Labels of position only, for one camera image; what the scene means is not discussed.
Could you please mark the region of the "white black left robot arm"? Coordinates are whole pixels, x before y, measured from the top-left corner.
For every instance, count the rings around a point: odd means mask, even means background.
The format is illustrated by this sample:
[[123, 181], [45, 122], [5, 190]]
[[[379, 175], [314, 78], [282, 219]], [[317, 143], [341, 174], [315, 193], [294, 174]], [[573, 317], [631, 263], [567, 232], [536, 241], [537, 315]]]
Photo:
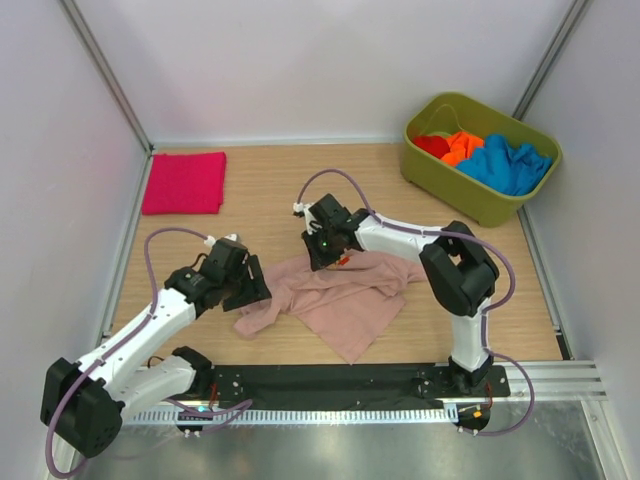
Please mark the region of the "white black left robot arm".
[[176, 395], [204, 398], [213, 365], [190, 347], [179, 347], [160, 363], [143, 362], [203, 313], [232, 311], [270, 298], [257, 256], [230, 235], [209, 241], [198, 267], [174, 271], [150, 304], [104, 344], [47, 370], [40, 419], [85, 458], [100, 455], [124, 420]]

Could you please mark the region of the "dusty pink t shirt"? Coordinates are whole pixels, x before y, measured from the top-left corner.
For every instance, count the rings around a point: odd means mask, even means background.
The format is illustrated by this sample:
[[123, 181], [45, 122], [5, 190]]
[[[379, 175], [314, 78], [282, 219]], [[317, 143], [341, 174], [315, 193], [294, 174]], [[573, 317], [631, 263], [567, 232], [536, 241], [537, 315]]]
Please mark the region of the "dusty pink t shirt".
[[349, 364], [355, 363], [406, 305], [403, 292], [424, 282], [418, 264], [381, 252], [352, 252], [313, 271], [298, 256], [264, 271], [271, 297], [240, 309], [235, 331], [251, 337], [280, 314], [298, 318]]

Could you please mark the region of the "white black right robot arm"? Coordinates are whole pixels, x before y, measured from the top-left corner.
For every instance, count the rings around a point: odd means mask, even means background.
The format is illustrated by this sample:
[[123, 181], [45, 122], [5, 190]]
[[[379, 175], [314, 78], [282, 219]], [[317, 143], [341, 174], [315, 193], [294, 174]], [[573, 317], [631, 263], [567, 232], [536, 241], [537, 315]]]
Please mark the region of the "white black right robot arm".
[[422, 267], [435, 299], [451, 315], [453, 389], [472, 396], [485, 386], [494, 357], [485, 346], [481, 312], [490, 305], [499, 269], [464, 223], [421, 227], [364, 208], [352, 213], [331, 194], [313, 204], [297, 202], [293, 213], [305, 220], [301, 238], [314, 271], [351, 250], [387, 253]]

